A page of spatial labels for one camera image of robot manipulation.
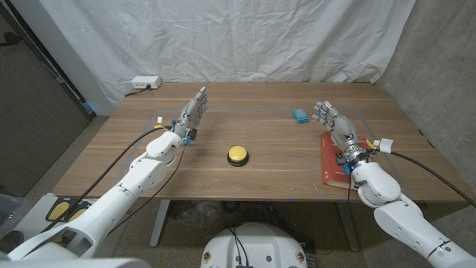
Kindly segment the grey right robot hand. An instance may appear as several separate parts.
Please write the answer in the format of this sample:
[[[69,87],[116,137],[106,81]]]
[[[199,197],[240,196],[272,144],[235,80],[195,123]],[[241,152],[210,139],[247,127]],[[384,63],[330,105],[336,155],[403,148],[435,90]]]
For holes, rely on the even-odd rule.
[[[321,122],[330,134],[333,144],[343,153],[350,170],[368,162],[367,151],[362,147],[353,123],[330,102],[317,102],[312,116]]]

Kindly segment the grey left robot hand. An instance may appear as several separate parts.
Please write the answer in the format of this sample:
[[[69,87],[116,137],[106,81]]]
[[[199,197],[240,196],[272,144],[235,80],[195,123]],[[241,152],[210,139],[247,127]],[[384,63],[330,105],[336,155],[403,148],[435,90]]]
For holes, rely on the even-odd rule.
[[[180,138],[187,137],[200,124],[200,120],[207,111],[207,88],[202,87],[188,104],[181,110],[173,132]]]

